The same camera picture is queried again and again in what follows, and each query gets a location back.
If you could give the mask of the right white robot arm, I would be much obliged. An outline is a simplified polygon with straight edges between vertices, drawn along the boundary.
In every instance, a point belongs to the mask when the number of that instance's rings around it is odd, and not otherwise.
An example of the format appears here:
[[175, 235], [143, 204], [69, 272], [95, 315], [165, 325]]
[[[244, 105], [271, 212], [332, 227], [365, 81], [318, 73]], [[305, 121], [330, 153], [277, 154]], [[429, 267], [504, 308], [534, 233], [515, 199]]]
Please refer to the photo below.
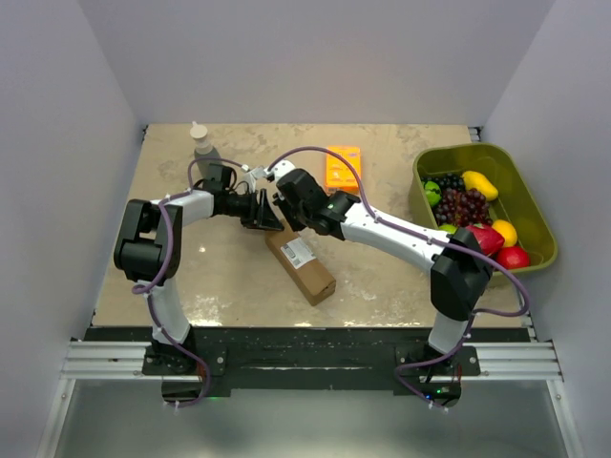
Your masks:
[[467, 335], [474, 306], [492, 276], [492, 267], [478, 257], [475, 236], [460, 229], [450, 236], [375, 209], [365, 200], [337, 191], [331, 195], [306, 170], [282, 161], [271, 168], [277, 188], [274, 204], [295, 231], [309, 228], [320, 236], [376, 248], [406, 261], [430, 279], [435, 321], [425, 352], [428, 369], [448, 374], [459, 363], [455, 346]]

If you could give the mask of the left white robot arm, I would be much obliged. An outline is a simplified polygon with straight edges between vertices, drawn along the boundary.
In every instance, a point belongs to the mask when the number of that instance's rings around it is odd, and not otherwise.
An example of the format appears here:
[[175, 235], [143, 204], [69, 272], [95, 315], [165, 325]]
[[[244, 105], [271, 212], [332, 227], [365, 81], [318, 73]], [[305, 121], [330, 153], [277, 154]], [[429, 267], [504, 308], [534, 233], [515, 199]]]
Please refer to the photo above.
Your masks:
[[242, 166], [245, 191], [237, 191], [237, 164], [212, 163], [204, 177], [186, 190], [160, 200], [127, 202], [114, 250], [115, 267], [133, 283], [132, 293], [146, 300], [153, 321], [153, 339], [163, 361], [177, 374], [191, 372], [198, 351], [188, 342], [191, 325], [180, 303], [175, 275], [181, 259], [182, 230], [215, 216], [236, 218], [247, 229], [284, 229], [256, 183], [273, 174], [263, 167]]

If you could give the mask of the brown cardboard express box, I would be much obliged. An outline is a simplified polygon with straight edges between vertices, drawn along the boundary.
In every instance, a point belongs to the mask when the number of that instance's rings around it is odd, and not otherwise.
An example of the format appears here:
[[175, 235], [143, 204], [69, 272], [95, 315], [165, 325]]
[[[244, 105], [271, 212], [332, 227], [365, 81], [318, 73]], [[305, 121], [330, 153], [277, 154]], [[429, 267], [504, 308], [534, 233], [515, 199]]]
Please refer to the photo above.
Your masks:
[[316, 306], [335, 293], [336, 280], [305, 240], [283, 224], [283, 231], [264, 233], [265, 244], [309, 304]]

